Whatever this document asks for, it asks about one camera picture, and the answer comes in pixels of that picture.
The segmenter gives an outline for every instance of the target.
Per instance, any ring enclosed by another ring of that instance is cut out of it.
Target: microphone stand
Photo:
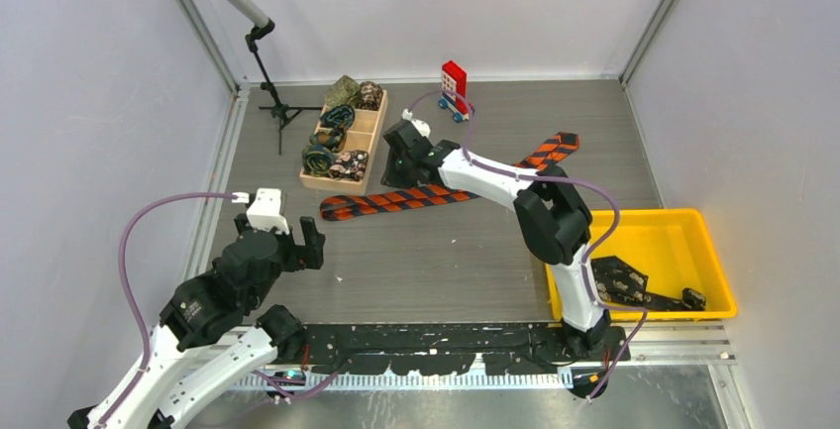
[[[245,42],[248,44],[248,51],[250,51],[254,58],[257,60],[257,65],[260,66],[260,71],[262,72],[262,78],[264,81],[260,84],[260,89],[267,90],[268,94],[271,96],[271,99],[274,101],[274,105],[270,107],[260,107],[260,110],[268,110],[270,111],[271,117],[275,119],[279,119],[279,125],[277,126],[277,136],[278,136],[278,146],[277,146],[277,154],[283,155],[283,129],[294,120],[301,112],[304,110],[322,110],[321,107],[295,107],[290,106],[288,104],[284,104],[280,100],[280,95],[277,93],[277,88],[274,87],[274,83],[271,82],[271,79],[268,77],[268,72],[265,70],[265,66],[263,65],[263,60],[260,59],[259,48],[257,48],[257,40],[261,40],[264,38],[268,33],[274,31],[274,21],[268,20],[268,24],[263,26],[262,28],[257,27],[254,25],[251,28],[251,32],[245,35]],[[287,114],[289,110],[294,111],[291,116]]]

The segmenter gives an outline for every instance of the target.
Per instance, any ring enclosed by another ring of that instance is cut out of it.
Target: yellow plastic bin
[[[612,211],[592,212],[592,242],[612,224]],[[711,320],[732,318],[735,299],[714,252],[703,217],[695,209],[629,209],[621,222],[592,254],[593,258],[617,256],[646,274],[647,290],[680,298],[684,287],[706,297],[702,312],[648,312],[648,320]],[[546,266],[552,315],[560,320],[563,305],[551,270]],[[640,312],[612,312],[614,321],[638,321]]]

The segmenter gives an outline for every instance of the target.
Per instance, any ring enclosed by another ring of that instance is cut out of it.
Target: gray floor
[[[401,110],[436,84],[389,84],[386,129]],[[326,87],[282,87],[291,104],[319,105]],[[469,97],[477,108],[472,149],[487,158],[515,162],[558,131],[580,134],[580,150],[563,162],[570,176],[608,189],[624,208],[659,207],[639,133],[615,80],[479,82]],[[327,235],[320,270],[283,275],[266,304],[282,303],[305,322],[454,322],[549,319],[548,290],[540,264],[522,243],[516,217],[487,200],[378,214],[329,223],[318,205],[332,193],[304,188],[298,180],[300,150],[316,112],[301,115],[284,132],[277,155],[276,122],[251,94],[237,144],[228,190],[279,187],[287,193],[290,223],[314,216]],[[455,124],[429,99],[418,108],[432,126],[432,139],[460,141],[467,124]],[[380,140],[367,193],[378,184],[387,144]],[[606,203],[581,193],[591,208]],[[226,204],[212,256],[232,242],[232,218],[241,208]]]
[[[229,391],[189,427],[231,421],[265,400],[264,393]],[[263,405],[225,427],[714,429],[726,422],[706,367],[619,367],[604,395],[584,407],[564,390],[324,392]]]

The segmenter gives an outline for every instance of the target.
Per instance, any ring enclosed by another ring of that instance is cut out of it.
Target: orange and black strap
[[[558,132],[531,155],[516,163],[520,168],[543,169],[557,164],[580,146],[578,134]],[[344,221],[357,216],[406,209],[425,208],[480,198],[475,193],[430,184],[367,196],[330,196],[321,202],[321,217],[327,221]]]

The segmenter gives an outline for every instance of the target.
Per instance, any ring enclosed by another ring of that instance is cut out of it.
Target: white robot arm
[[[184,427],[232,382],[273,361],[278,352],[294,354],[302,348],[302,325],[275,305],[239,343],[181,379],[211,345],[260,307],[282,272],[324,263],[325,237],[312,218],[300,218],[305,244],[295,244],[282,215],[280,190],[235,194],[234,202],[248,205],[234,220],[238,239],[210,270],[175,290],[152,331],[146,367],[140,368],[143,359],[138,359],[103,402],[71,414],[70,428]]]
[[[587,354],[609,327],[609,312],[589,298],[586,291],[591,214],[569,184],[538,182],[515,176],[566,174],[558,166],[541,171],[474,157],[489,166],[476,166],[450,141],[433,146],[429,126],[404,111],[402,120],[383,137],[390,145],[382,183],[398,188],[438,184],[471,191],[516,213],[522,237],[534,256],[548,264],[563,299],[563,324],[570,348]]]

